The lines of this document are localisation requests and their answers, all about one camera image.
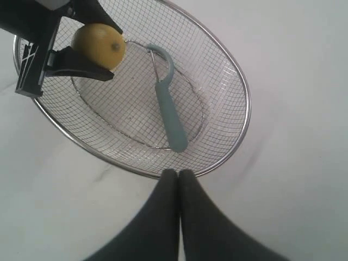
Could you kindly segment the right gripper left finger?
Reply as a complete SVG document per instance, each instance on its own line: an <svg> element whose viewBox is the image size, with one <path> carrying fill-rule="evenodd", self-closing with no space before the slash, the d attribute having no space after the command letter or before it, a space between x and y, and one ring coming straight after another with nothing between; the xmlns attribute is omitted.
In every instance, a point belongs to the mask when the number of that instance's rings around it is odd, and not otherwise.
<svg viewBox="0 0 348 261"><path fill-rule="evenodd" d="M87 260L177 260L178 175L167 169L132 221Z"/></svg>

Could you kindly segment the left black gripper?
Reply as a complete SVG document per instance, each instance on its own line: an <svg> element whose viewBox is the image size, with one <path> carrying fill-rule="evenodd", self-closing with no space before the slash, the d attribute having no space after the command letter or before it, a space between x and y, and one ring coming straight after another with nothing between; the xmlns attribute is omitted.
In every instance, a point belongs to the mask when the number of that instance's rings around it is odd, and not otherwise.
<svg viewBox="0 0 348 261"><path fill-rule="evenodd" d="M98 0L1 1L1 28L28 41L24 48L15 92L40 97L44 77L83 77L112 80L114 74L68 46L54 51L53 45L63 16L83 24L100 23L123 30Z"/></svg>

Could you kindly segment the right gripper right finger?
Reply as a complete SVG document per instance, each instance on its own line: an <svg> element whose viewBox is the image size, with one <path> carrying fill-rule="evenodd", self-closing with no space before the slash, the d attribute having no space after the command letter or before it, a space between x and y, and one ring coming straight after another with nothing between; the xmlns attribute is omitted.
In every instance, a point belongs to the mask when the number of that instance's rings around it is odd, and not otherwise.
<svg viewBox="0 0 348 261"><path fill-rule="evenodd" d="M186 260L287 260L237 227L191 170L178 176Z"/></svg>

